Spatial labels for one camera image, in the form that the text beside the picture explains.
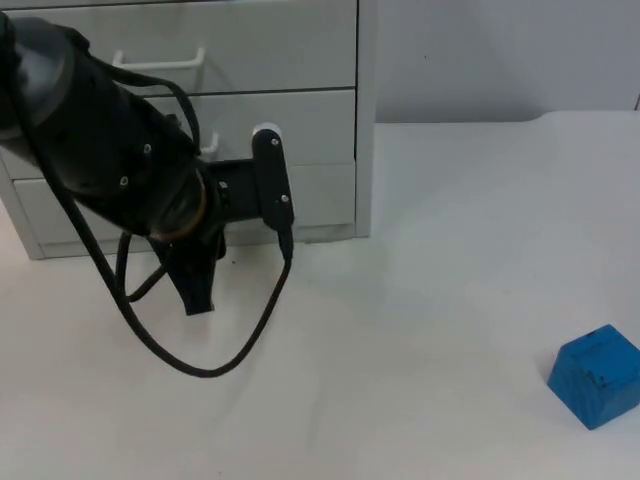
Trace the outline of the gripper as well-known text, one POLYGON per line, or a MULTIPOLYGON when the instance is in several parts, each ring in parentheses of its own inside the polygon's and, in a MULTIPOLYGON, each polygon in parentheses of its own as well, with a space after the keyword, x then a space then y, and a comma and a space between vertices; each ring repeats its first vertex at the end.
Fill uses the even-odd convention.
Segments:
POLYGON ((151 240, 150 245, 169 275, 187 316, 212 312, 216 263, 224 257, 224 228, 232 223, 262 219, 254 161, 200 162, 206 195, 197 240, 173 244, 151 240))

